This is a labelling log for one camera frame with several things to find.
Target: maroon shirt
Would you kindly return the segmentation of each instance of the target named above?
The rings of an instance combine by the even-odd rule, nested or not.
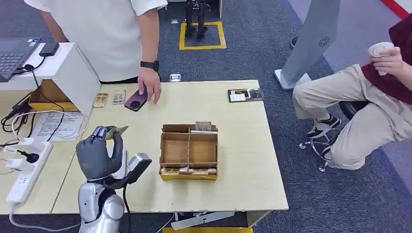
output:
[[[412,14],[389,29],[389,36],[396,47],[400,47],[402,59],[412,65]],[[362,67],[362,71],[373,86],[388,96],[412,105],[412,91],[395,76],[380,76],[373,64]]]

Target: humanoid robot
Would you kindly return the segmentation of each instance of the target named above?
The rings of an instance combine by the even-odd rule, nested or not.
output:
[[[205,27],[205,9],[210,8],[209,5],[205,3],[205,0],[186,0],[186,36],[190,37],[196,30],[193,27],[193,13],[198,11],[198,31],[197,38],[203,39],[207,31]]]
[[[121,167],[123,139],[119,132],[113,133],[114,147],[110,158],[105,138],[113,128],[98,126],[91,136],[76,146],[80,168],[87,178],[78,193],[82,218],[80,233],[117,233],[124,213],[124,202],[115,190],[124,188],[125,195],[127,184],[136,182],[152,162],[147,154],[134,154],[127,164],[129,173],[120,180],[114,179],[111,174]]]

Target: stool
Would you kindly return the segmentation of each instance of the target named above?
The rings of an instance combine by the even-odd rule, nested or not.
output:
[[[351,120],[353,118],[353,116],[360,111],[362,108],[366,107],[369,104],[368,101],[341,101],[339,102],[339,107],[341,108],[341,111],[343,112],[343,114],[349,119]],[[333,137],[337,137],[340,133],[340,130],[338,129],[332,129],[332,132],[335,131],[336,133],[334,134]],[[318,151],[315,145],[318,146],[328,146],[329,142],[333,139],[333,137],[329,137],[328,135],[325,134],[325,136],[323,136],[324,140],[326,142],[318,142],[318,141],[314,141],[312,138],[309,139],[309,141],[304,142],[299,144],[299,148],[304,150],[306,149],[307,145],[310,145],[313,149],[313,151],[322,159],[324,159],[322,156],[320,156],[320,154],[322,153],[321,151]],[[323,165],[318,166],[319,171],[321,172],[325,172],[326,171],[326,166],[329,163],[328,160],[325,160],[325,163]]]

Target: beige pants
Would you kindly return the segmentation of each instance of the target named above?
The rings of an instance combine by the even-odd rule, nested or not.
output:
[[[392,141],[412,138],[412,106],[374,87],[359,65],[297,86],[293,103],[299,119],[325,116],[327,107],[340,101],[371,103],[344,127],[331,152],[331,166],[356,170],[374,149]]]

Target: laptop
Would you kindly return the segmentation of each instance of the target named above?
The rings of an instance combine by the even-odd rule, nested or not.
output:
[[[0,83],[8,82],[39,45],[41,37],[0,38]]]

